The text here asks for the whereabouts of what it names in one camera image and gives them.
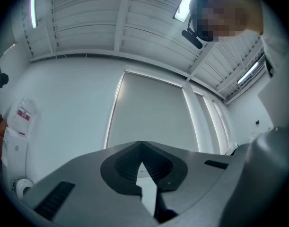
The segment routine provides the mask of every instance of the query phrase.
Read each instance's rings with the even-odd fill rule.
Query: roller blind
[[[126,73],[112,117],[108,147],[138,140],[198,151],[182,89]]]

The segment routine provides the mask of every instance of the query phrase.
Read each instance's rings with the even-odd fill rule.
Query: vent slot
[[[75,184],[60,182],[35,208],[35,212],[51,221],[74,187]]]
[[[226,164],[226,163],[222,163],[222,162],[218,162],[218,161],[211,161],[211,160],[204,162],[204,164],[209,165],[209,166],[213,166],[213,167],[217,167],[217,168],[221,168],[224,170],[228,167],[228,164]]]

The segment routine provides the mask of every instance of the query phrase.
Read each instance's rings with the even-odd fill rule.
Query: black vent
[[[120,156],[115,162],[115,168],[121,177],[136,184],[140,164],[141,154],[139,147],[136,147]]]
[[[35,211],[42,217],[52,220],[74,187],[75,184],[72,183],[59,183],[54,190],[35,208]]]
[[[173,163],[159,152],[142,147],[142,161],[155,183],[166,177],[173,169]]]
[[[226,164],[226,163],[218,162],[218,161],[211,161],[211,160],[204,162],[204,164],[209,165],[209,166],[213,166],[213,167],[217,167],[217,168],[221,168],[224,170],[228,167],[228,164]]]

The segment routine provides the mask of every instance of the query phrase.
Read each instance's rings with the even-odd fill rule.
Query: gray machine
[[[136,185],[142,162],[158,187],[153,217]],[[240,226],[265,210],[288,176],[289,130],[274,129],[234,156],[138,141],[66,163],[27,192],[23,211],[42,226]]]

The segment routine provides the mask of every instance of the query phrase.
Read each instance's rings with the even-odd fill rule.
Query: sticker
[[[27,111],[21,111],[20,109],[18,110],[17,114],[21,117],[23,117],[25,120],[30,121],[31,114]]]

